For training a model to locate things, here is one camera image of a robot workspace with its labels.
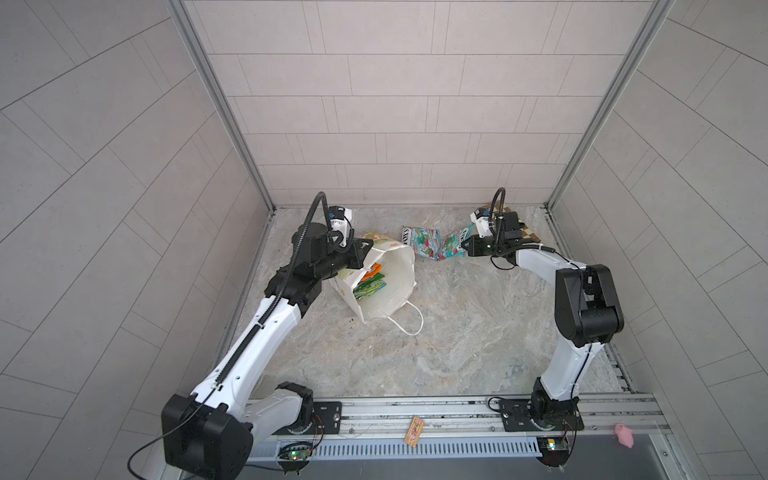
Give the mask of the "white paper shopping bag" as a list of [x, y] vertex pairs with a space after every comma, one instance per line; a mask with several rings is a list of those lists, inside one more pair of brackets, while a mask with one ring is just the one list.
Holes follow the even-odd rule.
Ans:
[[[424, 327], [424, 315], [410, 302], [417, 285], [413, 248], [375, 232], [368, 232], [363, 238], [373, 241], [363, 267], [341, 270], [331, 280], [331, 286], [363, 324], [386, 319], [404, 334], [418, 335]], [[409, 332], [394, 318], [404, 306], [418, 314], [420, 325], [415, 332]]]

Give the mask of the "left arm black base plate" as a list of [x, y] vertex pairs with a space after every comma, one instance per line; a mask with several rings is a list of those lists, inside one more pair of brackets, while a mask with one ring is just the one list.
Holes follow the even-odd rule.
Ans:
[[282, 427], [274, 435], [338, 434], [343, 404], [340, 401], [315, 401], [309, 414], [300, 413], [292, 425]]

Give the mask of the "teal Fox's candy bag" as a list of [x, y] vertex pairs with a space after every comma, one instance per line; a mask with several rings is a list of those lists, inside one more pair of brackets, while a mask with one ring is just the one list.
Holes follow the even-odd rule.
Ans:
[[453, 257], [464, 257], [466, 250], [462, 243], [473, 233], [474, 225], [470, 224], [446, 237], [440, 248], [438, 259], [447, 260]]

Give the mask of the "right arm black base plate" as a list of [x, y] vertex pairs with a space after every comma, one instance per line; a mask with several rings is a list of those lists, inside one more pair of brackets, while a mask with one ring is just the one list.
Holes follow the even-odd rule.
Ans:
[[492, 409], [501, 416], [506, 432], [582, 431], [578, 399], [567, 401], [500, 398]]

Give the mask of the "teal pink blossom candy bag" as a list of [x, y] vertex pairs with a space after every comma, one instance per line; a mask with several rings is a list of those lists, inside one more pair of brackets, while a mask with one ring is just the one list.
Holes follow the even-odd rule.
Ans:
[[442, 242], [439, 231], [424, 227], [404, 226], [401, 233], [402, 243], [411, 247], [422, 258], [439, 261]]

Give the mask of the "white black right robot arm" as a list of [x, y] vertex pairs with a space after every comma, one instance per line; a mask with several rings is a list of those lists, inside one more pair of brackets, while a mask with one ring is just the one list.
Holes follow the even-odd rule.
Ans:
[[610, 269], [569, 259], [527, 237], [514, 211], [475, 210], [477, 228], [461, 246], [470, 257], [506, 260], [555, 289], [554, 322], [559, 339], [545, 372], [536, 379], [526, 416], [540, 430], [567, 427], [577, 416], [580, 382], [604, 345], [624, 328]]

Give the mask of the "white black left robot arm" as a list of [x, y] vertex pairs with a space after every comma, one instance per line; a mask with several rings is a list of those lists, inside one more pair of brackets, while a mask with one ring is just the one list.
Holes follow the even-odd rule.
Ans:
[[322, 283], [344, 269], [360, 270], [373, 240], [357, 238], [349, 226], [306, 223], [292, 238], [288, 265], [270, 280], [247, 330], [188, 396], [173, 395], [163, 407], [163, 449], [168, 465], [202, 479], [234, 479], [252, 447], [287, 428], [314, 428], [313, 393], [279, 384], [254, 403], [249, 398], [277, 348], [307, 313]]

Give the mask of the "orange Fox's candy bag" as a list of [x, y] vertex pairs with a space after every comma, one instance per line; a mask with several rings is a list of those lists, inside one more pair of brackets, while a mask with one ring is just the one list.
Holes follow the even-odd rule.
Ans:
[[384, 277], [384, 275], [381, 273], [382, 271], [382, 265], [380, 263], [374, 263], [370, 270], [367, 271], [364, 276], [361, 278], [359, 284], [362, 285], [365, 282], [371, 281], [371, 280], [380, 280]]

